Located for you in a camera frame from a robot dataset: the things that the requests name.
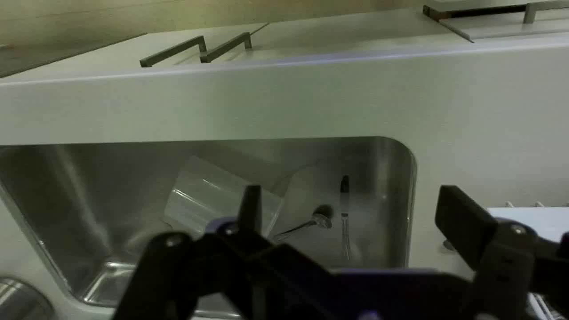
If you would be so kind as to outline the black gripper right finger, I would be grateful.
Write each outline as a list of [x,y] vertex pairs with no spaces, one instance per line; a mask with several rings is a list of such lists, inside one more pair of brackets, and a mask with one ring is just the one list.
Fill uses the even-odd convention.
[[566,236],[552,242],[522,222],[493,219],[456,185],[438,188],[433,222],[474,272],[463,315],[524,320],[527,293],[569,315]]

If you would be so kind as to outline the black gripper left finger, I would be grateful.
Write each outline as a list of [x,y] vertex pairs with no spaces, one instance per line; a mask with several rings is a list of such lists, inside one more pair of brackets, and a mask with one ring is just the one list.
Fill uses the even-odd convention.
[[261,187],[245,188],[234,220],[213,220],[198,238],[182,231],[149,240],[111,320],[189,320],[207,295],[243,320],[325,320],[316,275],[328,274],[261,236]]

